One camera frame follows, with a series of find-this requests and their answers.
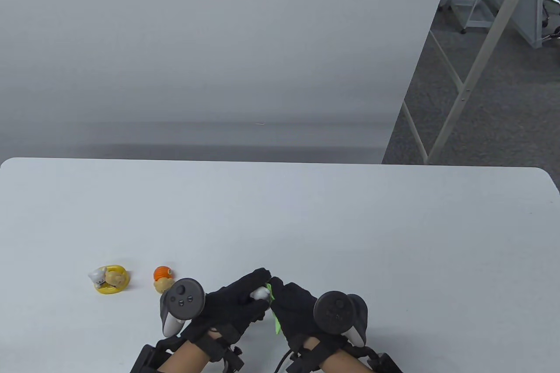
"white toy figure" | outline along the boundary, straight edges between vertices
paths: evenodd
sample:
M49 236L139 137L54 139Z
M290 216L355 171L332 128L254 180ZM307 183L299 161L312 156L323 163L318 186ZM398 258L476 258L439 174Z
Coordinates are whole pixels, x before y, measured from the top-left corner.
M94 282L96 289L99 289L103 285L103 283L105 283L106 271L107 267L101 267L88 274L88 277L90 277L90 279Z

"wrist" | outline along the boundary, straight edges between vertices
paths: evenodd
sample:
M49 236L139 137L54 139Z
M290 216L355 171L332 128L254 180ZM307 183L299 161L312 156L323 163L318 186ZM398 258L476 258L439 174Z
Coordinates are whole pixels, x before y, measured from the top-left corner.
M320 341L316 337L309 337L304 342L304 348L305 349L314 349L314 347L316 347L319 343L320 343Z
M212 328L212 329L210 329L210 330L207 332L207 334L208 334L208 336L209 336L210 338L212 338L212 339L218 339L218 338L221 338L221 337L222 337L222 334L221 334L221 333L219 333L218 331L216 331L216 329L214 329L214 328Z

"black vr controller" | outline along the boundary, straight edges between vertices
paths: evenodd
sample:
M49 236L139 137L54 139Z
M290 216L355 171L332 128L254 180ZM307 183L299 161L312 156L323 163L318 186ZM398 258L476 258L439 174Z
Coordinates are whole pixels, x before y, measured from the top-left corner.
M328 291L319 297L313 308L313 318L323 331L344 335L354 347L366 345L368 306L362 297Z

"skin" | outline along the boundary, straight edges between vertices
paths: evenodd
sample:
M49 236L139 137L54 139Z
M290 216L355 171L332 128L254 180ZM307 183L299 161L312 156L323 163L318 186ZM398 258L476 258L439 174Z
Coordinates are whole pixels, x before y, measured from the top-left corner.
M208 331L213 339L220 333ZM210 357L193 343L187 341L158 369L161 373L200 373L210 363Z
M217 332L209 331L213 339L221 337ZM310 337L305 343L306 349L314 349L319 343L315 337ZM161 373L200 373L210 362L210 357L196 345L184 343L180 349L158 369ZM362 362L352 357L346 351L339 350L326 359L319 366L324 373L371 373Z
M318 339L310 337L304 343L304 347L306 349L314 349L318 343ZM371 373L371 369L366 367L360 360L355 359L341 349L326 359L319 367L325 373Z

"gray backdrop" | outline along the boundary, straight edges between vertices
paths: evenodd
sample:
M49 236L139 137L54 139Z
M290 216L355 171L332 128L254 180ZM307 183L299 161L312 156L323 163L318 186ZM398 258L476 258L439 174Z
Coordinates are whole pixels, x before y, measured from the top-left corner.
M0 0L0 161L380 163L438 1Z

